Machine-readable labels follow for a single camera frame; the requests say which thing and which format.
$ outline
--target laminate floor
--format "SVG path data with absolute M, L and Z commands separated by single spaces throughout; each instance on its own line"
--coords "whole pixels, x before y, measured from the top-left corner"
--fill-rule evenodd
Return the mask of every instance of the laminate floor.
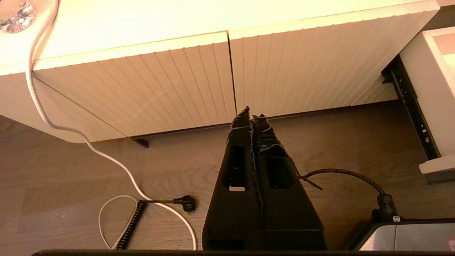
M 418 164 L 425 155 L 399 102 L 333 109 L 271 121 L 301 174 L 343 168 L 365 174 L 393 195 L 408 218 L 455 217 L 454 183 L 426 185 Z M 145 193 L 156 199 L 186 194 L 198 208 L 187 215 L 201 249 L 204 219 L 223 158 L 228 127 L 151 137 L 143 149 L 128 138 L 95 146 L 128 166 Z M 304 184 L 336 249 L 356 223 L 376 207 L 376 192 L 353 177 L 320 174 L 319 191 Z M 113 196 L 139 197 L 122 169 L 72 144 L 0 118 L 0 255 L 31 255 L 51 248 L 105 248 L 97 214 Z M 113 243 L 134 204 L 106 207 L 102 228 Z M 132 249 L 191 249 L 180 220 L 165 209 L 147 209 Z

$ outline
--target grooved cabinet door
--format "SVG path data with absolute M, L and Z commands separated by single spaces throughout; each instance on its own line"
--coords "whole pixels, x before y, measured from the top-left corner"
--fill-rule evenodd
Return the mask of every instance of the grooved cabinet door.
M 227 40 L 222 32 L 125 46 L 35 74 L 124 136 L 229 123 Z
M 125 136 L 36 79 L 35 87 L 46 114 L 54 124 L 78 129 L 90 141 Z M 0 76 L 0 114 L 63 140 L 84 142 L 75 133 L 54 130 L 43 122 L 30 97 L 24 73 Z
M 229 30 L 237 109 L 278 116 L 396 99 L 381 71 L 435 1 Z

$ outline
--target black plastic object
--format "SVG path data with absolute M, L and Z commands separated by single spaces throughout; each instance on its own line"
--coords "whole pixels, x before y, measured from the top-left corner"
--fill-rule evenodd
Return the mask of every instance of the black plastic object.
M 260 203 L 254 182 L 253 126 L 249 108 L 230 127 L 226 151 L 202 231 L 205 250 L 244 250 L 260 229 Z
M 118 250 L 126 250 L 128 249 L 128 245 L 130 243 L 131 238 L 133 237 L 134 230 L 139 224 L 141 220 L 142 214 L 144 213 L 145 209 L 147 208 L 148 202 L 145 200 L 139 200 L 137 202 L 136 211 L 133 214 L 133 218 L 131 219 L 130 224 L 125 230 L 125 233 L 120 238 L 120 241 L 117 244 L 116 249 Z
M 297 178 L 294 162 L 264 115 L 253 116 L 254 152 L 263 199 L 261 250 L 326 250 L 324 227 Z
M 33 256 L 434 256 L 455 255 L 450 251 L 111 251 L 46 250 Z
M 202 232 L 204 250 L 326 250 L 323 226 L 267 119 L 232 122 Z

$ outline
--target white cable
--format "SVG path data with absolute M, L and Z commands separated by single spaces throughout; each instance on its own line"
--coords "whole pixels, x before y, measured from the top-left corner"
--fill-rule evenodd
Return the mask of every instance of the white cable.
M 111 247 L 111 246 L 109 245 L 109 243 L 107 242 L 106 237 L 105 237 L 104 234 L 103 234 L 103 230 L 101 230 L 101 212 L 103 211 L 104 207 L 105 207 L 108 203 L 114 201 L 114 200 L 117 199 L 117 198 L 122 198 L 122 197 L 127 197 L 127 198 L 133 199 L 136 206 L 134 206 L 134 211 L 133 211 L 133 213 L 131 213 L 131 217 L 130 217 L 129 221 L 126 223 L 125 229 L 122 231 L 121 235 L 118 237 L 118 239 L 117 239 L 117 241 L 115 242 L 115 244 Z M 104 203 L 103 206 L 101 206 L 100 212 L 98 213 L 98 229 L 100 230 L 100 235 L 101 235 L 101 238 L 102 238 L 103 241 L 104 241 L 104 244 L 105 244 L 109 249 L 114 250 L 114 249 L 117 247 L 118 242 L 120 242 L 121 237 L 123 236 L 123 234 L 125 233 L 125 231 L 128 229 L 128 226 L 130 225 L 131 220 L 133 219 L 134 213 L 136 212 L 136 210 L 137 210 L 137 199 L 134 198 L 134 197 L 132 197 L 132 196 L 130 196 L 130 195 L 118 195 L 118 196 L 115 196 L 115 197 L 109 199 L 106 203 Z
M 60 3 L 60 0 L 53 1 L 51 12 L 48 15 L 48 17 L 46 18 L 43 26 L 40 28 L 40 30 L 36 34 L 36 37 L 34 38 L 32 44 L 30 46 L 29 55 L 28 55 L 28 59 L 27 59 L 27 66 L 25 69 L 25 79 L 27 81 L 27 86 L 28 86 L 28 89 L 30 92 L 30 96 L 33 100 L 33 103 L 35 104 L 36 110 L 38 111 L 38 113 L 41 116 L 41 118 L 43 119 L 43 121 L 47 125 L 49 125 L 49 127 L 56 129 L 56 130 L 68 131 L 68 132 L 72 132 L 72 133 L 76 133 L 76 134 L 80 135 L 85 140 L 87 146 L 93 152 L 95 152 L 96 154 L 98 154 L 104 158 L 109 159 L 110 161 L 112 161 L 112 162 L 116 163 L 117 165 L 119 165 L 120 167 L 122 167 L 125 170 L 125 172 L 128 174 L 128 176 L 130 177 L 131 182 L 133 183 L 133 186 L 136 189 L 136 191 L 145 200 L 152 200 L 150 197 L 146 196 L 144 194 L 144 192 L 141 191 L 141 189 L 137 185 L 136 181 L 134 180 L 134 177 L 131 174 L 130 170 L 125 165 L 123 165 L 121 162 L 119 162 L 117 159 L 111 157 L 110 155 L 105 154 L 105 153 L 99 151 L 98 149 L 94 148 L 93 145 L 91 144 L 90 140 L 87 138 L 87 136 L 84 133 L 82 133 L 81 131 L 70 128 L 70 127 L 59 126 L 59 125 L 52 123 L 50 121 L 49 117 L 47 116 L 46 112 L 44 111 L 43 105 L 41 104 L 40 98 L 38 97 L 38 94 L 37 94 L 36 88 L 35 88 L 35 84 L 33 81 L 33 74 L 32 74 L 33 73 L 33 54 L 35 52 L 35 48 L 36 48 L 36 45 L 38 44 L 38 41 L 40 40 L 40 38 L 42 37 L 42 35 L 46 31 L 46 29 L 54 22 L 55 18 L 57 17 L 59 3 Z M 174 210 L 173 208 L 171 208 L 167 205 L 164 205 L 162 203 L 154 203 L 154 204 L 171 211 L 173 214 L 177 215 L 177 217 L 179 217 L 183 221 L 183 223 L 185 223 L 185 225 L 187 226 L 187 228 L 191 234 L 191 239 L 193 242 L 193 250 L 196 251 L 197 250 L 196 235 L 194 234 L 193 228 L 188 223 L 188 221 L 185 219 L 185 217 L 183 217 L 180 213 L 178 213 L 176 210 Z

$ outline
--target black cable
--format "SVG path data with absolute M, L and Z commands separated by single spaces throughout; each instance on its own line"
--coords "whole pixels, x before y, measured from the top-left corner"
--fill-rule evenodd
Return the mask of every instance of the black cable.
M 297 174 L 297 177 L 299 179 L 303 179 L 303 180 L 307 181 L 312 186 L 315 186 L 315 187 L 319 188 L 320 190 L 322 190 L 322 188 L 320 186 L 318 186 L 314 182 L 308 180 L 309 177 L 311 177 L 313 175 L 316 175 L 316 174 L 322 174 L 322 173 L 338 173 L 338 174 L 351 175 L 351 176 L 359 178 L 359 179 L 363 180 L 364 182 L 370 184 L 372 187 L 374 187 L 379 192 L 379 194 L 381 194 L 381 195 L 385 194 L 384 190 L 376 182 L 374 182 L 373 180 L 371 180 L 367 176 L 358 174 L 358 173 L 353 172 L 353 171 L 344 170 L 344 169 L 332 169 L 332 168 L 330 168 L 330 169 L 320 169 L 320 170 L 312 171 L 309 174 L 306 174 L 306 175 L 303 175 L 303 176 L 301 176 L 300 174 Z

